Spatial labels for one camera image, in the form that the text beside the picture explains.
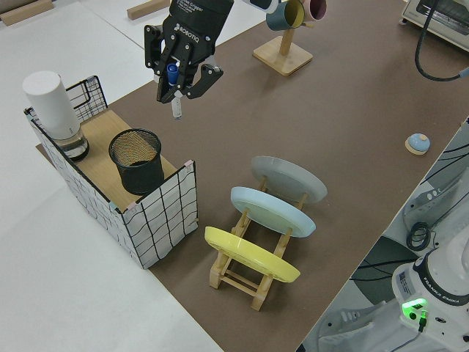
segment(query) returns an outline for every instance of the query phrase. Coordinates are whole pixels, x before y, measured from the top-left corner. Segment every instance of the yellow plate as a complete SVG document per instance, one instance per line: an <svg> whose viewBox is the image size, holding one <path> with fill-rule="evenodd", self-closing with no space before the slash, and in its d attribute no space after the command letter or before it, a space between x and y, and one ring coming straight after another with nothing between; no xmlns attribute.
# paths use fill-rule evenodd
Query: yellow plate
<svg viewBox="0 0 469 352"><path fill-rule="evenodd" d="M294 282L300 276L298 269L274 253L229 232L205 227L205 240L228 257L278 281Z"/></svg>

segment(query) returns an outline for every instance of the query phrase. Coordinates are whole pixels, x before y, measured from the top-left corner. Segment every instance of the green light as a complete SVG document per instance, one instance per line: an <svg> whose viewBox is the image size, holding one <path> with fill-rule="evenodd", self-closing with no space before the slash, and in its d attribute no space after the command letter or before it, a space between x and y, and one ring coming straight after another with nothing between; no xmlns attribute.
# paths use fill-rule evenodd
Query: green light
<svg viewBox="0 0 469 352"><path fill-rule="evenodd" d="M409 314L411 312L415 312L417 309L420 309L422 307L425 307L427 304L426 302L426 299L425 298L417 298L417 299L414 299L412 301L409 301L409 302L405 302L402 304L402 312L404 313L404 315L406 317L409 317ZM426 312L423 311L421 313L421 316L423 318L426 317Z"/></svg>

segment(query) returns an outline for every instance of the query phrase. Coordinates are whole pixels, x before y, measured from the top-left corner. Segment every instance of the pink mug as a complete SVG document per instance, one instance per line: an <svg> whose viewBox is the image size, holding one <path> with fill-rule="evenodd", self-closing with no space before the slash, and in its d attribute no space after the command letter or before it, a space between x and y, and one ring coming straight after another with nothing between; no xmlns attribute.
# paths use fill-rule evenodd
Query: pink mug
<svg viewBox="0 0 469 352"><path fill-rule="evenodd" d="M318 21L324 17L327 9L326 0L304 0L305 22Z"/></svg>

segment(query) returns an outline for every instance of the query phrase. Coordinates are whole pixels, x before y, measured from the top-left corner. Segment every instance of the blue marker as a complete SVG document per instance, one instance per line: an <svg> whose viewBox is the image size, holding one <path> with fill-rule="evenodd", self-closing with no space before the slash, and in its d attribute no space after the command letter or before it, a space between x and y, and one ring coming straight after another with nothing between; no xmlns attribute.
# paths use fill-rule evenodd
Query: blue marker
<svg viewBox="0 0 469 352"><path fill-rule="evenodd" d="M170 86L174 86L177 83L177 77L179 71L176 64L169 64L166 66L166 72L168 73L168 83Z"/></svg>
<svg viewBox="0 0 469 352"><path fill-rule="evenodd" d="M179 69L177 68L176 64L168 64L168 66L166 66L166 72L168 74L168 84L173 87L177 83ZM176 120L180 120L182 117L181 97L182 97L182 94L178 90L174 93L174 99L171 101L171 107L173 109L173 117Z"/></svg>

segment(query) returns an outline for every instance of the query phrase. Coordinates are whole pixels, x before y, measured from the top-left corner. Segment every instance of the light blue plate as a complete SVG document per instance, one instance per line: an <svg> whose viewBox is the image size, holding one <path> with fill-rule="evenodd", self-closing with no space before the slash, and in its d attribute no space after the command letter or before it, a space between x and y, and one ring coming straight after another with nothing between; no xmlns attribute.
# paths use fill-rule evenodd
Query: light blue plate
<svg viewBox="0 0 469 352"><path fill-rule="evenodd" d="M270 194L299 202L306 193L305 203L319 202L328 193L324 183L309 171L289 161L272 156L256 156L251 160L254 177L261 181L267 178L266 187Z"/></svg>
<svg viewBox="0 0 469 352"><path fill-rule="evenodd" d="M308 237L316 230L314 221L301 210L256 189L232 188L232 203L241 213L248 208L251 220L282 234L291 228L292 237Z"/></svg>

